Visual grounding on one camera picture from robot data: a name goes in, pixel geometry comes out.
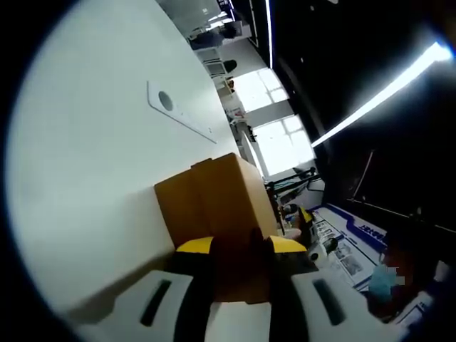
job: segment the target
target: white wall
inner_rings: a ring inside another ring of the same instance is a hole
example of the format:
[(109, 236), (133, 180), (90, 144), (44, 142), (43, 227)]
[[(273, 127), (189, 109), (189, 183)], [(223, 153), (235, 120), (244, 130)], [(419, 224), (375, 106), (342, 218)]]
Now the white wall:
[(267, 105), (246, 114), (247, 123), (253, 128), (271, 123), (272, 121), (294, 115), (287, 100)]
[(236, 60), (237, 68), (230, 74), (233, 77), (267, 67), (248, 39), (220, 46), (219, 54), (223, 61)]
[[(218, 143), (150, 108), (147, 80)], [(7, 147), (13, 233), (44, 298), (67, 310), (172, 251), (151, 187), (228, 152), (214, 85), (154, 1), (78, 3), (28, 71)]]

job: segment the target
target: cardboard box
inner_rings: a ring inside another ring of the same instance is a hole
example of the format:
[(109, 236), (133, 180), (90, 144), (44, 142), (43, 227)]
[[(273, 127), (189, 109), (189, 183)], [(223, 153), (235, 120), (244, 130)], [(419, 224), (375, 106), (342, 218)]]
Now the cardboard box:
[(205, 160), (156, 184), (155, 192), (176, 247), (217, 238), (211, 246), (215, 301), (269, 300), (269, 270), (259, 251), (264, 238), (277, 235), (277, 225), (255, 166), (234, 153)]

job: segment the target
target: window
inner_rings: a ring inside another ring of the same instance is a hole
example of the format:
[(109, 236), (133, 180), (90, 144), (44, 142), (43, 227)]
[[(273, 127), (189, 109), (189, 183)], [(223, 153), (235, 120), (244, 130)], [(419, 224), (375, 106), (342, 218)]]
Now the window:
[(288, 98), (275, 72), (268, 68), (236, 77), (234, 88), (246, 113)]
[(257, 127), (254, 134), (268, 176), (315, 158), (307, 133), (297, 115)]

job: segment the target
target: wall plate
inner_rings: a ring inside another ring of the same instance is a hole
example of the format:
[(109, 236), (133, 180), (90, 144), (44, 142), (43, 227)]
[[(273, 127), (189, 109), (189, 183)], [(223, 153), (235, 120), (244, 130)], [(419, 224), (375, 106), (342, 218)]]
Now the wall plate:
[(217, 144), (217, 141), (213, 138), (211, 127), (205, 127), (199, 123), (196, 123), (189, 113), (181, 110), (176, 102), (172, 99), (172, 94), (166, 90), (159, 88), (152, 82), (147, 81), (147, 102), (149, 106), (158, 110), (160, 113), (166, 115), (169, 118), (177, 121), (186, 128), (198, 133), (202, 137)]

